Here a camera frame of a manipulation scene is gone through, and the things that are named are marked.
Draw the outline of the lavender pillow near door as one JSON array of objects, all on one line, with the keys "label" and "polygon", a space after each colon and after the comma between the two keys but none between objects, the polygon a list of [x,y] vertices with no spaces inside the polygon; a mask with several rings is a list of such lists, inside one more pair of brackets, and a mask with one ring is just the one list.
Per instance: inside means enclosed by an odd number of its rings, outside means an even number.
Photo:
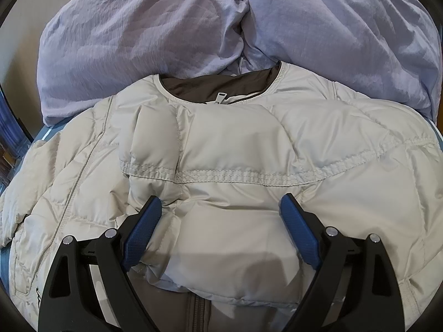
[{"label": "lavender pillow near door", "polygon": [[418,0],[246,0],[243,72],[280,61],[436,119],[442,48]]}]

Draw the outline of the beige puffer jacket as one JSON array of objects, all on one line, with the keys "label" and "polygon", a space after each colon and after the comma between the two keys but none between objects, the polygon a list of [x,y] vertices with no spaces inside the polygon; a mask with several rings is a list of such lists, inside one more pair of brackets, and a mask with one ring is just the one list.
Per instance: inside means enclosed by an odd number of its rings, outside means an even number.
[{"label": "beige puffer jacket", "polygon": [[31,326],[62,239],[162,213],[129,277],[163,331],[280,331],[314,272],[286,194],[344,235],[377,234],[405,325],[442,283],[442,138],[410,107],[281,63],[147,76],[28,150],[1,195],[1,279]]}]

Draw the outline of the lavender pillow near window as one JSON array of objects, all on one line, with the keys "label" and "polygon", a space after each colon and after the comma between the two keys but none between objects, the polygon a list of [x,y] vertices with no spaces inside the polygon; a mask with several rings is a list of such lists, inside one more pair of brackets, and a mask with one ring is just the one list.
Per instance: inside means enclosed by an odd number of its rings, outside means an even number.
[{"label": "lavender pillow near window", "polygon": [[153,74],[218,74],[241,55],[243,0],[71,0],[40,37],[47,126]]}]

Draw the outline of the blue striped bed mattress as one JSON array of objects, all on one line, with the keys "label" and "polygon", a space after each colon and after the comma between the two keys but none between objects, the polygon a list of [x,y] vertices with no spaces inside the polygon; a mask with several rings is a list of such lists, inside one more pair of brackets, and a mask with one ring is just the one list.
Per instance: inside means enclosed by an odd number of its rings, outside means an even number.
[{"label": "blue striped bed mattress", "polygon": [[[37,141],[49,141],[56,133],[63,130],[71,120],[66,118],[53,127],[44,126],[29,145]],[[9,258],[11,243],[1,249],[1,331],[34,331],[35,329],[22,317],[9,296]]]}]

